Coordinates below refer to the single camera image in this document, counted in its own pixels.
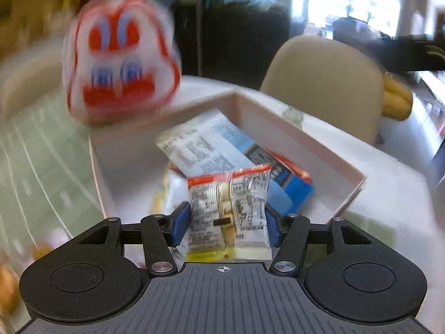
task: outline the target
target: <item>round table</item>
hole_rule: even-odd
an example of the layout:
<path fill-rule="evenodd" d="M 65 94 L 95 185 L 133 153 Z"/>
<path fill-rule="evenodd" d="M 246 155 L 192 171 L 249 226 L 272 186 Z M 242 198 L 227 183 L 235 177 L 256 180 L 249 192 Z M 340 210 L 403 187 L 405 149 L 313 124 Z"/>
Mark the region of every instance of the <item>round table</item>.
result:
<path fill-rule="evenodd" d="M 183 77 L 173 105 L 190 104 L 227 90 L 244 92 L 278 114 L 288 109 L 255 90 L 196 77 Z M 344 217 L 422 269 L 428 292 L 417 319 L 433 333 L 443 333 L 445 235 L 436 224 L 424 175 L 320 119 L 304 114 L 297 124 L 367 177 Z"/>
<path fill-rule="evenodd" d="M 445 238 L 423 175 L 351 135 L 254 90 L 183 77 L 173 107 L 237 90 L 290 120 L 361 170 L 367 181 L 344 216 L 419 266 L 428 292 L 417 319 L 445 330 Z M 91 129 L 73 121 L 65 95 L 48 94 L 0 126 L 0 246 L 13 255 L 59 229 L 67 238 L 103 219 L 91 172 Z M 26 322 L 22 320 L 15 328 Z"/>

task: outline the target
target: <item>blue eye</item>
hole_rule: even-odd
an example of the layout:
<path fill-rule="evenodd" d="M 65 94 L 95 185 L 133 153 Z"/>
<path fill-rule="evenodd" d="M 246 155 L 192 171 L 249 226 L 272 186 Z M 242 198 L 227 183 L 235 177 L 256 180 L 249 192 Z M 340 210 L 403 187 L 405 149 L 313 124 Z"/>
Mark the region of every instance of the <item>blue eye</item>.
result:
<path fill-rule="evenodd" d="M 93 86 L 106 88 L 113 84 L 113 70 L 107 67 L 98 67 L 93 69 L 91 75 L 91 83 Z"/>
<path fill-rule="evenodd" d="M 121 67 L 121 80 L 130 83 L 142 77 L 141 63 L 136 60 L 125 60 Z"/>

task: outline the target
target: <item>metal screw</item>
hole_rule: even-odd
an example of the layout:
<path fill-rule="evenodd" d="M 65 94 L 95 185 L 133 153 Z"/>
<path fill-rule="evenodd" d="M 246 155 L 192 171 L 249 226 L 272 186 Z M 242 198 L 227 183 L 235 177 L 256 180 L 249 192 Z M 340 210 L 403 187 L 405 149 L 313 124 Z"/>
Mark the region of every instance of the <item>metal screw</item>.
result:
<path fill-rule="evenodd" d="M 290 261 L 278 261 L 275 265 L 274 265 L 275 270 L 280 271 L 280 272 L 290 272 L 290 271 L 294 271 L 296 266 L 293 262 Z"/>
<path fill-rule="evenodd" d="M 158 261 L 151 265 L 151 269 L 156 272 L 168 272 L 173 269 L 173 265 L 167 261 Z"/>

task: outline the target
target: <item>white calibration symbol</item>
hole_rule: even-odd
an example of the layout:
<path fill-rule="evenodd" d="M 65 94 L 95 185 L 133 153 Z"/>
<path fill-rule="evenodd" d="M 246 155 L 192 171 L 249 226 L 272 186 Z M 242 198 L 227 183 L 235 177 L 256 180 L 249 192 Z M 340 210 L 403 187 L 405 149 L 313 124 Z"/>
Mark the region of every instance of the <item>white calibration symbol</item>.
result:
<path fill-rule="evenodd" d="M 220 272 L 227 272 L 227 271 L 233 270 L 233 269 L 229 269 L 227 266 L 221 266 L 221 267 L 217 268 L 217 270 Z"/>

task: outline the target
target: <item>open box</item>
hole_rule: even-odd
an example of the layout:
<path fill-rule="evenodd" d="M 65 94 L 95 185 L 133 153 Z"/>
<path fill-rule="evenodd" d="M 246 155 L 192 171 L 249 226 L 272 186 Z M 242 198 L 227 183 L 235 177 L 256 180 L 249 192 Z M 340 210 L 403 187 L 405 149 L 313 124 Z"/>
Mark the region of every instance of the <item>open box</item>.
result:
<path fill-rule="evenodd" d="M 125 121 L 91 136 L 91 161 L 105 217 L 120 217 L 123 224 L 129 224 L 148 215 L 168 165 L 155 138 L 213 108 L 258 145 L 287 157 L 310 174 L 314 194 L 301 214 L 311 222 L 327 223 L 359 193 L 365 181 L 359 170 L 255 99 L 228 92 L 190 106 L 171 107 L 155 117 Z"/>

